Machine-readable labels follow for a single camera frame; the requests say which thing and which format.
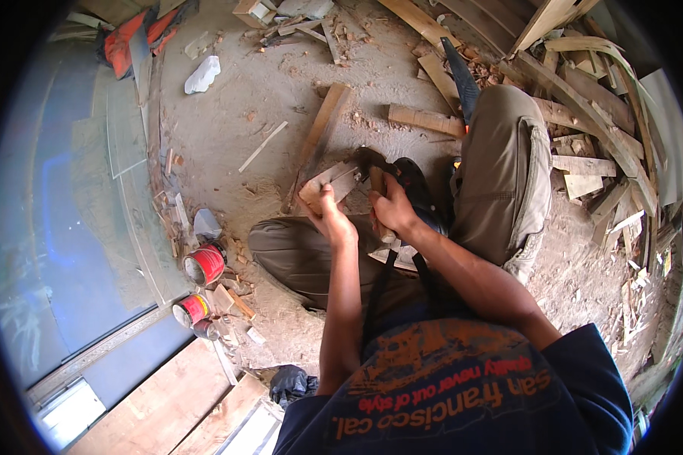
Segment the hammer handle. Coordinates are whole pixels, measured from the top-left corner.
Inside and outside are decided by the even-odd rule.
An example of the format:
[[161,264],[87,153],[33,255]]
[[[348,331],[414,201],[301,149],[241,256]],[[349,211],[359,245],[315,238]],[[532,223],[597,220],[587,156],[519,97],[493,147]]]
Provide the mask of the hammer handle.
[[[372,185],[372,189],[383,196],[387,196],[387,185],[384,184],[384,178],[382,177],[382,169],[372,166],[369,168],[369,183]],[[379,231],[379,239],[383,243],[392,243],[397,239],[395,232],[390,228],[382,224],[379,219],[376,219],[377,230]]]

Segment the metal track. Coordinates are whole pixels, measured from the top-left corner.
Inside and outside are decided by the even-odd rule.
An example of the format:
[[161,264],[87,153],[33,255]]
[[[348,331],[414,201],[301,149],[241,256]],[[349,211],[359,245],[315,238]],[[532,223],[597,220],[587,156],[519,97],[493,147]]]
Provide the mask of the metal track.
[[55,392],[58,389],[62,389],[73,380],[80,377],[83,370],[89,368],[97,360],[171,312],[171,305],[157,307],[104,337],[96,344],[93,344],[89,349],[68,360],[66,363],[53,370],[48,376],[42,378],[37,384],[30,387],[26,392],[27,397],[35,406],[40,407],[44,405],[53,395],[55,395]]

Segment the hammer head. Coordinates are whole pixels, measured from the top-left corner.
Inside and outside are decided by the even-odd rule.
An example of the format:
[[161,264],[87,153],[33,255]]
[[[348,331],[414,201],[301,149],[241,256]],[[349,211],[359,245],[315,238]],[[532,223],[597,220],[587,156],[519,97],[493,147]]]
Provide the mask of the hammer head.
[[390,173],[393,176],[397,176],[397,167],[392,163],[388,163],[384,155],[377,150],[370,149],[369,147],[358,148],[354,155],[347,160],[347,162],[354,163],[359,167],[360,172],[364,179],[369,177],[369,168],[376,166],[386,173]]

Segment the black plastic bag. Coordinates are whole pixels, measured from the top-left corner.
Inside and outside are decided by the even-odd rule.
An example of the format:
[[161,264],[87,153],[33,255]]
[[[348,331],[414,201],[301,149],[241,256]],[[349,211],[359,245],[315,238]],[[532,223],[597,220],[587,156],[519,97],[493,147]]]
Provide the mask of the black plastic bag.
[[306,371],[295,365],[283,365],[271,379],[271,399],[285,409],[292,402],[310,397],[319,388],[319,378],[308,376]]

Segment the leg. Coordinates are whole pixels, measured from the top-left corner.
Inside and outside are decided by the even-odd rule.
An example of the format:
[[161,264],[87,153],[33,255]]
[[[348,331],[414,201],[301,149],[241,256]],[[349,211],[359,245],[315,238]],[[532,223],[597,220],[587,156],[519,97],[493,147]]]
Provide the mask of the leg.
[[449,237],[525,284],[551,206],[549,139],[537,105],[513,86],[482,91],[461,156],[450,181]]
[[[367,256],[381,244],[368,215],[349,216],[359,233],[359,275],[362,305],[366,308],[374,280],[384,265]],[[309,298],[315,308],[328,301],[331,251],[326,238],[305,217],[275,218],[256,224],[248,234],[253,259],[283,286]],[[396,271],[380,299],[379,314],[410,300],[417,289],[415,279]]]

